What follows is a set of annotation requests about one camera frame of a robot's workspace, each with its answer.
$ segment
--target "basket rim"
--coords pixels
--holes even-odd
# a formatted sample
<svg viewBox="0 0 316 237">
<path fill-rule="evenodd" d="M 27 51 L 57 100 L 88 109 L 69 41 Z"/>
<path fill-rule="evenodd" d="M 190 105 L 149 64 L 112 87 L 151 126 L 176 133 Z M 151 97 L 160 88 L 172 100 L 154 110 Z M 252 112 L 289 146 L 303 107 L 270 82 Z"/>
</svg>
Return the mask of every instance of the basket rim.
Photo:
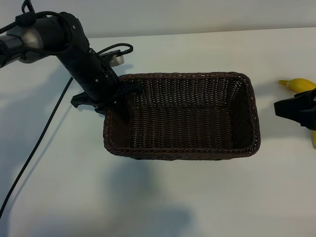
<svg viewBox="0 0 316 237">
<path fill-rule="evenodd" d="M 244 84 L 247 94 L 247 100 L 248 100 L 248 112 L 251 115 L 250 116 L 250 125 L 252 130 L 252 141 L 251 144 L 244 148 L 233 148 L 233 149 L 216 149 L 216 148 L 133 148 L 133 147 L 117 147 L 114 145 L 112 139 L 111 139 L 111 126 L 110 126 L 110 115 L 112 112 L 110 110 L 107 110 L 106 112 L 106 118 L 104 121 L 104 144 L 105 148 L 111 152 L 113 152 L 116 155 L 123 155 L 123 156 L 141 156 L 142 153 L 146 153 L 146 156 L 150 156 L 152 153 L 153 156 L 157 156 L 160 153 L 163 153 L 163 156 L 166 156 L 166 153 L 170 152 L 170 155 L 175 156 L 193 156 L 193 155 L 224 155 L 227 156 L 230 154 L 232 157 L 246 157 L 246 156 L 252 156 L 255 154 L 260 147 L 260 130 L 259 130 L 259 120 L 258 120 L 258 113 L 257 108 L 255 104 L 255 96 L 253 87 L 251 85 L 251 81 L 248 76 L 242 73 L 236 73 L 236 72 L 211 72 L 211 73 L 141 73 L 141 74 L 127 74 L 119 77 L 119 80 L 124 80 L 126 77 L 133 77 L 135 79 L 141 79 L 148 76 L 151 76 L 152 79 L 155 79 L 155 76 L 159 77 L 159 79 L 162 79 L 161 76 L 166 77 L 177 77 L 179 75 L 186 77 L 212 77 L 214 78 L 217 75 L 222 76 L 223 74 L 226 74 L 227 77 L 234 76 L 235 79 L 240 78 L 240 82 Z"/>
</svg>

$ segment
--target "black clamp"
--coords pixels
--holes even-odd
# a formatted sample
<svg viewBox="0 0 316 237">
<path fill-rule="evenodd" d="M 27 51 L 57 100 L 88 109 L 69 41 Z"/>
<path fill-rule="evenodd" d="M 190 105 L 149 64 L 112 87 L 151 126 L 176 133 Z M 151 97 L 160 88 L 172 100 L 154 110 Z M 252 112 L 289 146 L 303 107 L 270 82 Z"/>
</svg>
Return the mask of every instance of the black clamp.
<svg viewBox="0 0 316 237">
<path fill-rule="evenodd" d="M 294 98 L 275 102 L 276 115 L 299 122 L 316 130 L 316 89 L 294 95 Z"/>
<path fill-rule="evenodd" d="M 108 100 L 101 103 L 93 102 L 85 93 L 75 95 L 71 104 L 77 108 L 78 105 L 92 105 L 95 112 L 105 115 L 105 109 L 109 108 L 115 111 L 124 122 L 129 121 L 129 112 L 127 107 L 126 96 L 129 94 L 141 94 L 143 91 L 141 82 L 120 82 L 115 94 Z"/>
</svg>

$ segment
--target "white wall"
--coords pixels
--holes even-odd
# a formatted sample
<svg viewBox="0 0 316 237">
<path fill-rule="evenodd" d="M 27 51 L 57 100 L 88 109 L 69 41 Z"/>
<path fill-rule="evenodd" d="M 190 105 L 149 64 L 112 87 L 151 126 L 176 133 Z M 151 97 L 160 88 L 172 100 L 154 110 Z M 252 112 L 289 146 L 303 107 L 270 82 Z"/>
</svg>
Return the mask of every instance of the white wall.
<svg viewBox="0 0 316 237">
<path fill-rule="evenodd" d="M 23 0 L 0 0 L 0 25 Z M 66 11 L 88 37 L 161 35 L 316 26 L 315 0 L 32 0 L 35 11 Z"/>
</svg>

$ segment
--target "gray metal part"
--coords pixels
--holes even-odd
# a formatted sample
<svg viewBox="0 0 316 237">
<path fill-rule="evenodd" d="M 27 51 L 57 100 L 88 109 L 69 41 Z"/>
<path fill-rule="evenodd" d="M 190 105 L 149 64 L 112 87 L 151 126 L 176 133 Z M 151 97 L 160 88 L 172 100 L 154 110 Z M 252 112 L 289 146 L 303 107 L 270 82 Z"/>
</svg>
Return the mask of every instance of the gray metal part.
<svg viewBox="0 0 316 237">
<path fill-rule="evenodd" d="M 110 60 L 110 67 L 115 67 L 124 63 L 124 58 L 122 56 L 114 55 Z"/>
<path fill-rule="evenodd" d="M 23 40 L 23 43 L 26 47 L 43 49 L 43 42 L 40 37 L 40 34 L 33 27 L 22 28 L 22 27 L 16 26 L 13 29 L 9 30 L 6 34 L 19 36 Z M 48 55 L 42 55 L 42 54 L 34 53 L 34 52 L 27 52 L 25 54 L 25 57 L 19 59 L 19 61 L 22 63 L 33 63 L 47 56 Z"/>
</svg>

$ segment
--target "woven texture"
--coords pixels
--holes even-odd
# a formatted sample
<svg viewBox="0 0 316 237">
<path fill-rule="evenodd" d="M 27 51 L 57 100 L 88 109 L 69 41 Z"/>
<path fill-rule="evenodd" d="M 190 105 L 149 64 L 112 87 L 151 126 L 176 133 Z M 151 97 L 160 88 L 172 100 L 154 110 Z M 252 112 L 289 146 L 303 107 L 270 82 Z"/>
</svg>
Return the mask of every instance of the woven texture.
<svg viewBox="0 0 316 237">
<path fill-rule="evenodd" d="M 134 74 L 141 95 L 127 97 L 130 122 L 106 111 L 105 148 L 136 159 L 220 160 L 248 157 L 260 146 L 249 78 L 239 73 Z"/>
</svg>

